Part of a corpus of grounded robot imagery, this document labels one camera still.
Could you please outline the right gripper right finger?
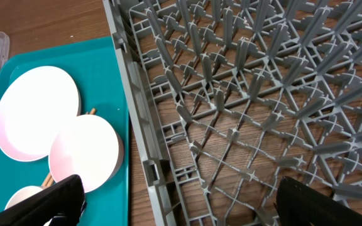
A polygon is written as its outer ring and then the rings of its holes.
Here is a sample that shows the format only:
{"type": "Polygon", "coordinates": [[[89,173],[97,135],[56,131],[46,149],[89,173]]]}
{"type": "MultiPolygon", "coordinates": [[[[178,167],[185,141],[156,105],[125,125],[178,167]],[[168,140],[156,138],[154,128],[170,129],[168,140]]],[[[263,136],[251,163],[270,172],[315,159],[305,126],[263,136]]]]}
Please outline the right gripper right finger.
{"type": "Polygon", "coordinates": [[[362,226],[362,215],[303,183],[280,180],[275,207],[283,226],[362,226]]]}

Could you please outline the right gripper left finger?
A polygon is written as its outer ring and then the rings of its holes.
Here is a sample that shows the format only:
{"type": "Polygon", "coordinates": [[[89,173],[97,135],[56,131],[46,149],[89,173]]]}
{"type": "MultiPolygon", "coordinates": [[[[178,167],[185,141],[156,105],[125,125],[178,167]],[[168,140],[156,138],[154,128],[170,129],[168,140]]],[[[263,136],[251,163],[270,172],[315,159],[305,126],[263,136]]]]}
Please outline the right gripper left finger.
{"type": "Polygon", "coordinates": [[[0,213],[0,225],[77,225],[85,209],[79,175],[71,175],[0,213]]]}

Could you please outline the small white cup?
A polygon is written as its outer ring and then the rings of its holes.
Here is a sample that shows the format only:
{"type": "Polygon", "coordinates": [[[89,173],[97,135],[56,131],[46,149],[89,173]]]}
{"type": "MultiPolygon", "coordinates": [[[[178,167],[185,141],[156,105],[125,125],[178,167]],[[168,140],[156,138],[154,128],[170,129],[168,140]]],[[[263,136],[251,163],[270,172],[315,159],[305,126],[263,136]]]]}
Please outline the small white cup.
{"type": "Polygon", "coordinates": [[[7,202],[5,206],[5,210],[8,208],[16,205],[19,202],[43,191],[46,187],[45,186],[25,186],[19,189],[7,202]]]}

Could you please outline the small pink plate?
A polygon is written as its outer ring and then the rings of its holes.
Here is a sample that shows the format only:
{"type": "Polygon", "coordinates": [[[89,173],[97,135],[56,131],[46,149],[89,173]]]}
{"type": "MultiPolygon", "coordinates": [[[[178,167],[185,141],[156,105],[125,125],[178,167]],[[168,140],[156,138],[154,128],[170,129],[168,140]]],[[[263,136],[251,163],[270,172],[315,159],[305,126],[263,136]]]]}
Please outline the small pink plate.
{"type": "Polygon", "coordinates": [[[122,139],[107,120],[85,114],[66,123],[50,149],[48,165],[56,181],[79,175],[86,193],[119,171],[124,160],[122,139]]]}

